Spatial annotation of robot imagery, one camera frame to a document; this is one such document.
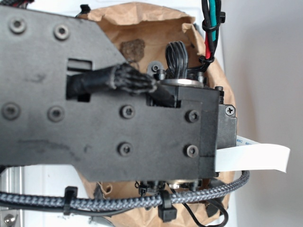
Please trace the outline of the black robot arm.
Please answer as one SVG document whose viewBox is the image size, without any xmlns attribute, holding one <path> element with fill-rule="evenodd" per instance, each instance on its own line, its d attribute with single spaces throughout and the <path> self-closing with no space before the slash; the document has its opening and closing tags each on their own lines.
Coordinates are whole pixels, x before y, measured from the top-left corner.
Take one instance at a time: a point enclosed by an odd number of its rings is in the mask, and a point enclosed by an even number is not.
<svg viewBox="0 0 303 227">
<path fill-rule="evenodd" d="M 237 119 L 200 82 L 153 82 L 93 21 L 0 8 L 0 164 L 89 181 L 194 182 L 220 171 Z"/>
</svg>

